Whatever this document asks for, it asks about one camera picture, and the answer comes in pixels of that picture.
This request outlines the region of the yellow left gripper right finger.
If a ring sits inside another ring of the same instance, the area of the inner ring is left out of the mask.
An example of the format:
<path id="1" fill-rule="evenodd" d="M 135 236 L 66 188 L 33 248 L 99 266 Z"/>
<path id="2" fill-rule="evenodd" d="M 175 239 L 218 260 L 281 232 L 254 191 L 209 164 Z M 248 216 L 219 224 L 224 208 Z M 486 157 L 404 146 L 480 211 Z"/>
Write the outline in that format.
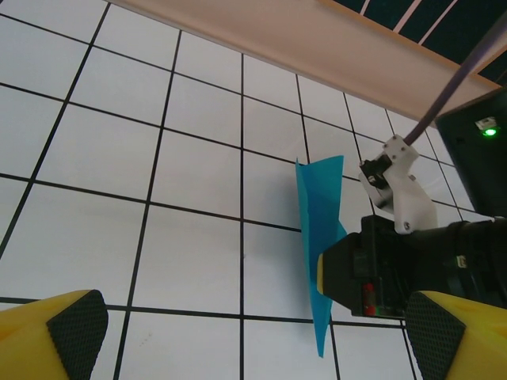
<path id="1" fill-rule="evenodd" d="M 506 310 L 436 291 L 414 292 L 406 329 L 424 379 L 505 379 Z"/>

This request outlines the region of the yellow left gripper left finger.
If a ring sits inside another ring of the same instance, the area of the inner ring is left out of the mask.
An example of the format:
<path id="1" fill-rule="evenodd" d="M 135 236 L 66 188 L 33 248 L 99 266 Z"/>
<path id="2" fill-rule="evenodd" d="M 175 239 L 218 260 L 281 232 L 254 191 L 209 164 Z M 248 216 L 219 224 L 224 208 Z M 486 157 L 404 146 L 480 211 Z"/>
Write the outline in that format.
<path id="1" fill-rule="evenodd" d="M 98 290 L 41 299 L 1 312 L 2 379 L 90 379 L 109 314 Z"/>

